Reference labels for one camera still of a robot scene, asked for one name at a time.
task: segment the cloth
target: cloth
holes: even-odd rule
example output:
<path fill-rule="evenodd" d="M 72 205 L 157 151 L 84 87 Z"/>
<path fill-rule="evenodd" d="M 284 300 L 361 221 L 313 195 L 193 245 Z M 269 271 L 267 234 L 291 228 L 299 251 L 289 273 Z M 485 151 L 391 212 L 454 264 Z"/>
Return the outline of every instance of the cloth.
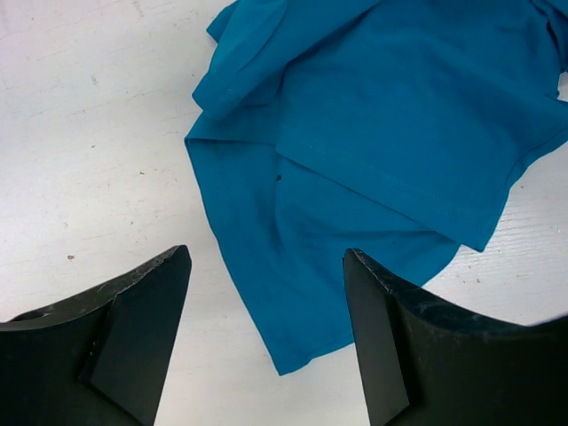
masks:
<path fill-rule="evenodd" d="M 568 0 L 239 0 L 185 142 L 280 374 L 352 342 L 342 257 L 421 286 L 568 139 Z"/>

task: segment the teal fabric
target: teal fabric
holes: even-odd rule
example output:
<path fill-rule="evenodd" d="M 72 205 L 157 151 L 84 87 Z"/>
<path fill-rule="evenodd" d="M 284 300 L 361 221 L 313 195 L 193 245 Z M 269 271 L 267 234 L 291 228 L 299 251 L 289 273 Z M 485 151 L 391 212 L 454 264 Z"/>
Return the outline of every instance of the teal fabric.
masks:
<path fill-rule="evenodd" d="M 352 342 L 342 257 L 421 286 L 568 139 L 568 0 L 239 0 L 185 142 L 280 374 Z"/>

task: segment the black plastic part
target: black plastic part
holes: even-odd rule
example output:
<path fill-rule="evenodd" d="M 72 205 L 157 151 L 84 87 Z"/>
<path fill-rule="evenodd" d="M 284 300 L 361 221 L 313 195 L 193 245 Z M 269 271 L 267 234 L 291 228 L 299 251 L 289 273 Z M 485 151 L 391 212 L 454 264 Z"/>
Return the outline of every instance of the black plastic part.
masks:
<path fill-rule="evenodd" d="M 568 316 L 465 310 L 349 250 L 345 285 L 372 426 L 568 425 Z"/>
<path fill-rule="evenodd" d="M 152 426 L 190 271 L 175 247 L 0 324 L 0 424 Z"/>

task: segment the white table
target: white table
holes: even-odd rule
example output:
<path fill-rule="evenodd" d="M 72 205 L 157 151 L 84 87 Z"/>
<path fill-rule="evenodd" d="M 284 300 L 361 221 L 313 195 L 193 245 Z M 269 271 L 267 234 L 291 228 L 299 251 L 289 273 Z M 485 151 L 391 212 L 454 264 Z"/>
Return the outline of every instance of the white table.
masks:
<path fill-rule="evenodd" d="M 276 375 L 203 213 L 183 136 L 225 3 L 0 0 L 0 320 L 186 244 L 156 425 L 364 426 L 353 347 Z M 566 164 L 568 146 L 534 165 L 489 249 L 428 289 L 523 324 L 567 312 Z"/>

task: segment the folded cloth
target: folded cloth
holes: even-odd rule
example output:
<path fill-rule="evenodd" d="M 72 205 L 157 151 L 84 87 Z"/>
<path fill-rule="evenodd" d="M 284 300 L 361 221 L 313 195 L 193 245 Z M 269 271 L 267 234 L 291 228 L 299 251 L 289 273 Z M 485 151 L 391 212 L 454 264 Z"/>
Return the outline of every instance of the folded cloth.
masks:
<path fill-rule="evenodd" d="M 352 342 L 342 256 L 423 285 L 568 139 L 568 0 L 239 0 L 185 142 L 280 374 Z"/>

